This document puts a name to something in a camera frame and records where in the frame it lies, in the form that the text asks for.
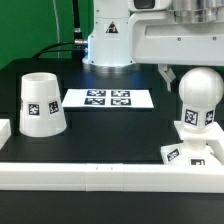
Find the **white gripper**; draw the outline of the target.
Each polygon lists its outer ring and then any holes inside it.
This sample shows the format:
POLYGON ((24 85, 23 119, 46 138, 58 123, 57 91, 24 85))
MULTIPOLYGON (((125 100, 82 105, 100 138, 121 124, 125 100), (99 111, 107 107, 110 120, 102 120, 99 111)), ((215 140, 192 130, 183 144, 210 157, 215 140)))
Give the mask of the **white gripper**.
POLYGON ((176 23, 168 11, 135 13, 128 32, 132 58, 159 64, 168 91, 176 79, 169 65, 224 66, 224 11, 216 21, 199 24, 176 23))

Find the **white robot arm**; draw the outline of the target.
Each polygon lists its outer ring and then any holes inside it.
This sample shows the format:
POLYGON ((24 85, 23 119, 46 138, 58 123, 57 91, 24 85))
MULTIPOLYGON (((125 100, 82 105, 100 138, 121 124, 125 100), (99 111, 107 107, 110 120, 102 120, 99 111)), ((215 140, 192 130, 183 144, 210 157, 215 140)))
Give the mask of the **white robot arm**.
POLYGON ((118 73, 156 64, 170 84, 173 65, 224 66, 224 0, 93 0, 84 67, 118 73))

